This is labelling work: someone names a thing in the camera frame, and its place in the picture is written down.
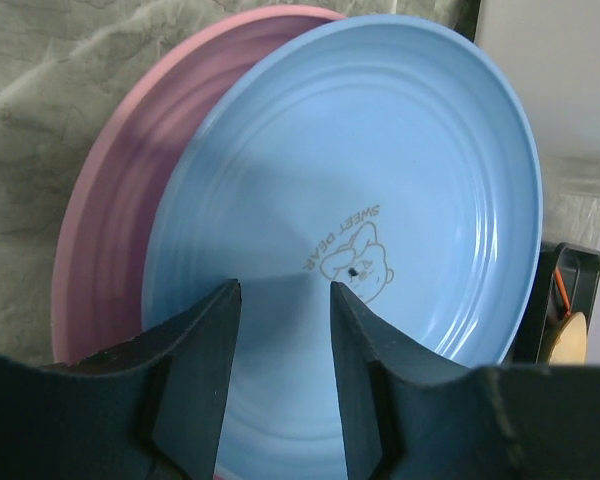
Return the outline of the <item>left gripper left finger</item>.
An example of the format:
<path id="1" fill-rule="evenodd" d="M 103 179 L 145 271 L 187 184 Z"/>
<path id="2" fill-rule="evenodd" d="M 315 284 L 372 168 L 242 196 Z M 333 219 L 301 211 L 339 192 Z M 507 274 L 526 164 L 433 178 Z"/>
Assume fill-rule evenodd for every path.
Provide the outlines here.
<path id="1" fill-rule="evenodd" d="M 222 284 L 78 363 L 0 354 L 0 479 L 210 479 L 241 313 Z"/>

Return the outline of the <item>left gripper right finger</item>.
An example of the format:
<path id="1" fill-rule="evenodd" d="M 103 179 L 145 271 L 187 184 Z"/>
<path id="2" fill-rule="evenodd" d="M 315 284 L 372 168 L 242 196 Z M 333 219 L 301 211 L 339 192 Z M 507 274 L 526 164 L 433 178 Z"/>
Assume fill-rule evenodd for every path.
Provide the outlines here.
<path id="1" fill-rule="evenodd" d="M 600 479 L 600 367 L 467 368 L 330 287 L 352 479 Z"/>

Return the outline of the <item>light blue plastic plate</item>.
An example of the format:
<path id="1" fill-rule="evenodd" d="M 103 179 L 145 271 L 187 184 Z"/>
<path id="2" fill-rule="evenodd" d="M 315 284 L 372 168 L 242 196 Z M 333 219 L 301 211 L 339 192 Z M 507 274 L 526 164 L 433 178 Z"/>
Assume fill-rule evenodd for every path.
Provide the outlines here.
<path id="1" fill-rule="evenodd" d="M 332 282 L 446 358 L 502 361 L 533 284 L 542 215 L 521 104 L 456 32 L 358 16 L 255 65 L 181 155 L 143 274 L 145 328 L 240 282 L 217 473 L 345 477 Z"/>

